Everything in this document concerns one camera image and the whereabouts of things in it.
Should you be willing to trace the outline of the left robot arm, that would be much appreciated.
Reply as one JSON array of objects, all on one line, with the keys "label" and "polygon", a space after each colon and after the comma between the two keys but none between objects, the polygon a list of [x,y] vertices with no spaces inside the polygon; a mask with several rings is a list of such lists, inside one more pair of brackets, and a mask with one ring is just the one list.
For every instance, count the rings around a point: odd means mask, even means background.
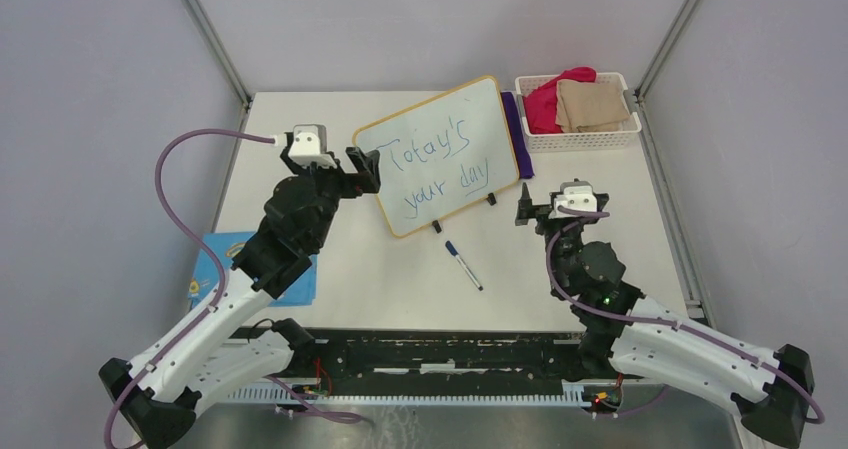
[{"label": "left robot arm", "polygon": [[275,186],[257,231],[233,259],[233,269],[249,278],[249,286],[229,289],[221,274],[202,303],[150,348],[101,367],[99,376],[113,400],[103,430],[106,447],[114,445],[117,417],[129,423],[142,445],[168,448],[239,388],[283,370],[297,377],[312,368],[311,337],[292,319],[273,323],[268,332],[221,357],[213,354],[311,268],[341,200],[379,192],[379,152],[349,147],[346,154],[352,173],[330,152],[284,149],[281,158],[293,173]]}]

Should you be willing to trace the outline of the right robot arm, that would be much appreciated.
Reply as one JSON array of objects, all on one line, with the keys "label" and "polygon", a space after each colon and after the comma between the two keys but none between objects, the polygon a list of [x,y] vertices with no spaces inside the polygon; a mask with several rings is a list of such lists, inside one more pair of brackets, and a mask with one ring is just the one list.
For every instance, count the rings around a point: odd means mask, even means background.
[{"label": "right robot arm", "polygon": [[577,351],[591,377],[609,371],[647,378],[703,399],[739,419],[760,439],[799,447],[826,416],[815,401],[809,354],[791,344],[768,349],[681,315],[624,279],[626,266],[608,242],[586,242],[587,226],[608,217],[606,193],[586,181],[563,183],[548,202],[521,188],[515,223],[534,223],[545,244],[553,297],[584,326]]}]

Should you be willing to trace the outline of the blue capped marker pen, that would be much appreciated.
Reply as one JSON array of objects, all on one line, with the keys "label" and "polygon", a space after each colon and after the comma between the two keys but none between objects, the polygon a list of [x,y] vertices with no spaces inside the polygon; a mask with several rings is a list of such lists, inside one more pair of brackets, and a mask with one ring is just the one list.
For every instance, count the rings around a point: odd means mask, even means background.
[{"label": "blue capped marker pen", "polygon": [[475,287],[478,291],[483,291],[483,290],[484,290],[484,287],[483,287],[482,283],[479,281],[479,279],[478,279],[478,278],[476,277],[476,275],[473,273],[473,271],[472,271],[472,270],[471,270],[471,268],[468,266],[468,264],[467,264],[467,263],[466,263],[466,261],[463,259],[463,257],[460,255],[460,253],[458,252],[458,250],[456,249],[456,247],[453,245],[453,243],[452,243],[451,241],[449,241],[449,240],[446,240],[446,241],[445,241],[445,243],[444,243],[444,245],[445,245],[446,250],[447,250],[447,251],[450,253],[450,255],[451,255],[451,256],[452,256],[452,257],[456,260],[456,262],[457,262],[457,263],[459,264],[459,266],[462,268],[462,270],[464,271],[464,273],[466,274],[466,276],[469,278],[469,280],[472,282],[472,284],[474,285],[474,287]]}]

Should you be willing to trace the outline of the yellow framed whiteboard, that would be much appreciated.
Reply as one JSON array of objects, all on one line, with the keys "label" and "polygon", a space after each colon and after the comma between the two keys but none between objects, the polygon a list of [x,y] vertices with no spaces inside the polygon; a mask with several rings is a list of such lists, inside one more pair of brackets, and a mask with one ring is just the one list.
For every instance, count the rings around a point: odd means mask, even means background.
[{"label": "yellow framed whiteboard", "polygon": [[377,201],[397,238],[519,180],[500,88],[490,75],[370,123],[352,142],[380,154]]}]

